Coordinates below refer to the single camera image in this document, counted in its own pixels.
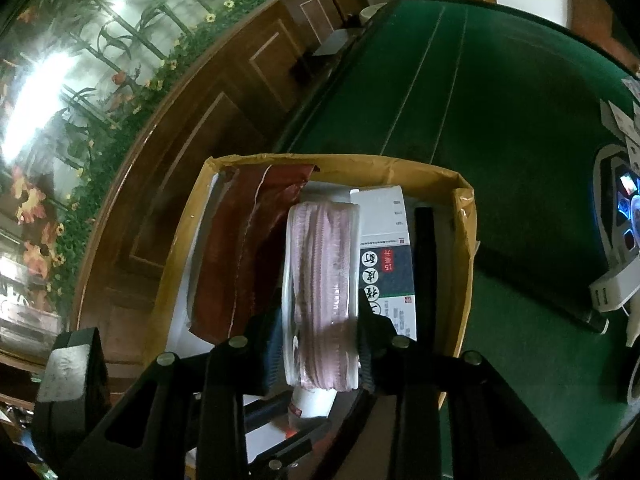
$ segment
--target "white circle with character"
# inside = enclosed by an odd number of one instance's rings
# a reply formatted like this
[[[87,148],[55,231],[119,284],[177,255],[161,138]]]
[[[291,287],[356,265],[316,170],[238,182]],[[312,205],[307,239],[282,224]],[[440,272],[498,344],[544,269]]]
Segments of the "white circle with character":
[[[380,289],[375,285],[367,285],[364,288],[364,292],[367,295],[369,302],[376,301],[380,297]]]
[[[367,251],[362,255],[361,260],[365,267],[373,267],[378,262],[378,255],[373,251]]]
[[[376,269],[364,269],[362,271],[362,281],[367,283],[367,285],[372,285],[378,280],[378,271]]]

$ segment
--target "green tabletop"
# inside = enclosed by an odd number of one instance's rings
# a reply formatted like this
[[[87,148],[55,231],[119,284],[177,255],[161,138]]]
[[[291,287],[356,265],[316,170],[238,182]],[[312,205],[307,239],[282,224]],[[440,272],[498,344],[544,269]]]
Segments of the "green tabletop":
[[[571,290],[606,270],[597,151],[619,143],[599,101],[632,114],[613,60],[555,25],[466,0],[395,0],[290,124],[285,149],[373,153],[459,171],[478,238]],[[468,348],[483,352],[580,475],[632,415],[615,399],[626,320],[605,336],[476,272]]]

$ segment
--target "green foliage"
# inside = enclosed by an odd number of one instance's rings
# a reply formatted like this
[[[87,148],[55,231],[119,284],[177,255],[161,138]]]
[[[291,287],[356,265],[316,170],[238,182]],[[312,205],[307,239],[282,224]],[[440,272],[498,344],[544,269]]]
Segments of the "green foliage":
[[[95,218],[133,142],[188,67],[229,27],[264,0],[231,1],[234,6],[231,9],[223,7],[216,13],[213,22],[204,21],[192,34],[183,34],[149,85],[140,86],[135,99],[124,102],[113,112],[111,119],[119,129],[110,130],[110,135],[105,136],[103,131],[96,130],[95,125],[90,123],[84,129],[87,139],[80,143],[75,140],[69,147],[70,155],[77,158],[88,156],[89,160],[81,171],[82,184],[74,189],[68,201],[70,208],[63,219],[64,234],[56,241],[56,252],[64,258],[65,263],[52,270],[51,288],[55,294],[60,293],[57,297],[52,296],[58,313],[63,317],[70,312],[78,270]]]

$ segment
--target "floral mural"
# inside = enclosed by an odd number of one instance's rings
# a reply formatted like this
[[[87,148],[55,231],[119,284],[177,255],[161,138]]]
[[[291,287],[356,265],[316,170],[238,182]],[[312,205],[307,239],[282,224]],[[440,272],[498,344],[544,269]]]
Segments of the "floral mural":
[[[0,349],[39,353],[67,325],[130,146],[185,70],[263,1],[30,0],[19,11],[0,38]]]

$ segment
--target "metal screw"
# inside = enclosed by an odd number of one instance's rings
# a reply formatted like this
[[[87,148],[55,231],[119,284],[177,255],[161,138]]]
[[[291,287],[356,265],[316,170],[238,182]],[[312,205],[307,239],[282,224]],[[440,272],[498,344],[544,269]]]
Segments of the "metal screw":
[[[169,366],[174,364],[175,354],[172,352],[163,352],[158,357],[156,357],[156,363],[160,366]]]
[[[243,335],[237,335],[229,340],[229,346],[231,348],[244,348],[248,342],[249,340]]]
[[[396,348],[404,350],[405,348],[409,348],[409,345],[411,344],[411,340],[407,336],[396,335],[391,340],[391,344]]]
[[[482,356],[475,350],[465,352],[462,358],[465,360],[465,362],[473,366],[478,366],[480,363],[482,363]]]

